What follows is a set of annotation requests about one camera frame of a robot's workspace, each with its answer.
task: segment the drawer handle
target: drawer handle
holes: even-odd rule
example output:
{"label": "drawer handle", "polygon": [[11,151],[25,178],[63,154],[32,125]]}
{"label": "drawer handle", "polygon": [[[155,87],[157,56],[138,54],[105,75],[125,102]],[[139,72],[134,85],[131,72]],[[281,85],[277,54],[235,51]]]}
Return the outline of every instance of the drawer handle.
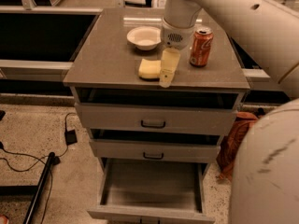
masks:
{"label": "drawer handle", "polygon": [[160,161],[163,159],[163,157],[164,157],[163,153],[160,156],[158,156],[158,155],[153,156],[153,155],[148,155],[145,152],[143,152],[143,158],[145,158],[146,160]]}
{"label": "drawer handle", "polygon": [[166,122],[165,121],[159,121],[156,123],[154,121],[150,120],[141,120],[141,126],[143,128],[151,128],[151,129],[162,129],[165,128]]}

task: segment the cabinet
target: cabinet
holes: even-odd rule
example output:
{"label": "cabinet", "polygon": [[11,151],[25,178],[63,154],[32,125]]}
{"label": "cabinet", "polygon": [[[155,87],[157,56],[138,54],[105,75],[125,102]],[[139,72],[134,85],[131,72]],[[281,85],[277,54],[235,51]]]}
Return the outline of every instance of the cabinet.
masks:
{"label": "cabinet", "polygon": [[137,50],[126,34],[139,25],[159,27],[162,16],[160,9],[104,10],[64,79],[104,172],[99,204],[89,214],[137,223],[213,223],[202,180],[249,84],[225,32],[204,11],[199,19],[215,35],[207,67],[189,65],[186,48],[169,88],[140,79],[141,59],[159,59],[163,47]]}

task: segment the black cable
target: black cable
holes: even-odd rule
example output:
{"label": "black cable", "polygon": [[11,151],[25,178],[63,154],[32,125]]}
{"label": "black cable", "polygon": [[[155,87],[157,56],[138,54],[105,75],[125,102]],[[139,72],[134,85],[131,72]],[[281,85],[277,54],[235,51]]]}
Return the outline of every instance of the black cable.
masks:
{"label": "black cable", "polygon": [[64,139],[65,139],[65,142],[66,142],[67,146],[73,145],[78,141],[77,136],[76,136],[76,130],[75,129],[70,130],[70,131],[67,130],[66,119],[69,115],[76,115],[76,114],[75,113],[68,113],[65,116]]}
{"label": "black cable", "polygon": [[70,116],[70,115],[75,115],[75,116],[76,116],[76,113],[68,113],[68,114],[66,114],[66,116],[65,116],[65,118],[64,118],[64,126],[65,126],[65,129],[64,129],[64,130],[65,130],[65,131],[67,131],[67,125],[66,125],[67,122],[66,122],[66,119],[67,119],[67,117]]}
{"label": "black cable", "polygon": [[[65,118],[64,118],[64,132],[66,133],[67,132],[67,117],[70,116],[70,115],[76,115],[76,113],[68,113],[66,114]],[[16,152],[10,152],[10,151],[7,151],[4,149],[4,146],[2,144],[2,142],[0,141],[0,149],[2,149],[4,152],[6,152],[7,154],[11,154],[11,155],[19,155],[19,156],[25,156],[25,157],[30,157],[32,159],[36,159],[37,161],[31,165],[29,168],[26,168],[24,170],[18,170],[14,167],[12,167],[9,163],[9,161],[6,159],[6,158],[0,158],[0,160],[3,160],[7,163],[7,166],[14,172],[27,172],[29,170],[31,170],[34,166],[36,166],[39,162],[42,162],[44,165],[46,165],[45,162],[42,161],[42,159],[45,159],[47,158],[48,156],[43,156],[41,158],[38,158],[36,156],[33,156],[31,154],[26,154],[26,153],[16,153]],[[59,155],[59,156],[56,156],[56,157],[62,157],[68,150],[68,145],[66,145],[66,150],[63,154]],[[52,174],[52,171],[50,170],[50,191],[49,191],[49,194],[48,194],[48,198],[46,200],[46,203],[45,203],[45,207],[44,207],[44,212],[43,212],[43,216],[42,216],[42,219],[41,219],[41,224],[44,222],[44,219],[45,219],[45,215],[46,215],[46,211],[47,211],[47,206],[48,206],[48,202],[49,202],[49,199],[50,199],[50,194],[51,194],[51,191],[52,191],[52,186],[53,186],[53,174]]]}
{"label": "black cable", "polygon": [[[19,156],[26,156],[26,157],[30,157],[30,158],[33,158],[33,159],[36,159],[36,160],[37,160],[37,161],[36,161],[33,165],[31,165],[29,168],[24,169],[24,170],[18,170],[18,169],[16,169],[16,168],[12,167],[12,166],[10,165],[9,161],[8,161],[6,158],[0,158],[0,160],[5,161],[5,162],[7,163],[7,166],[8,166],[12,171],[14,171],[14,172],[19,172],[19,173],[20,173],[20,172],[26,172],[26,171],[29,171],[29,170],[32,169],[34,166],[36,166],[36,164],[37,164],[39,161],[42,162],[44,165],[46,165],[46,163],[43,162],[42,159],[47,158],[48,156],[43,156],[42,158],[38,158],[38,157],[33,156],[33,155],[31,155],[31,154],[10,152],[10,151],[7,151],[7,150],[4,149],[2,142],[0,142],[0,149],[2,149],[2,150],[3,150],[4,152],[6,152],[7,154],[19,155]],[[43,212],[43,217],[42,217],[42,219],[41,219],[40,224],[42,224],[42,223],[44,222],[44,219],[45,219],[45,215],[46,215],[46,211],[47,211],[47,206],[48,206],[48,202],[49,202],[49,199],[50,199],[50,194],[51,194],[51,191],[52,191],[52,186],[53,186],[53,174],[52,174],[52,171],[50,170],[50,191],[49,191],[49,194],[48,194],[48,198],[47,198],[47,200],[46,200],[46,203],[45,203],[44,212]]]}

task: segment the soda can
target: soda can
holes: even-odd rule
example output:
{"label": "soda can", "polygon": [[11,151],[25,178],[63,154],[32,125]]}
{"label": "soda can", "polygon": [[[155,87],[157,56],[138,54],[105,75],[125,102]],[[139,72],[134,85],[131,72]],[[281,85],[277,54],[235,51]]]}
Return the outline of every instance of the soda can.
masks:
{"label": "soda can", "polygon": [[201,26],[195,31],[190,55],[191,65],[195,67],[206,66],[213,37],[212,29],[207,26]]}

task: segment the bowl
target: bowl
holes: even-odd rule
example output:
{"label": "bowl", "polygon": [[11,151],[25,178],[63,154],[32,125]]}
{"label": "bowl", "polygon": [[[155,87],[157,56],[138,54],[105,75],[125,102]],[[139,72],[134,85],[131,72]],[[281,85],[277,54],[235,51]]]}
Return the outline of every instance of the bowl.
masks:
{"label": "bowl", "polygon": [[127,39],[141,50],[151,50],[161,42],[160,29],[151,26],[140,26],[132,29]]}

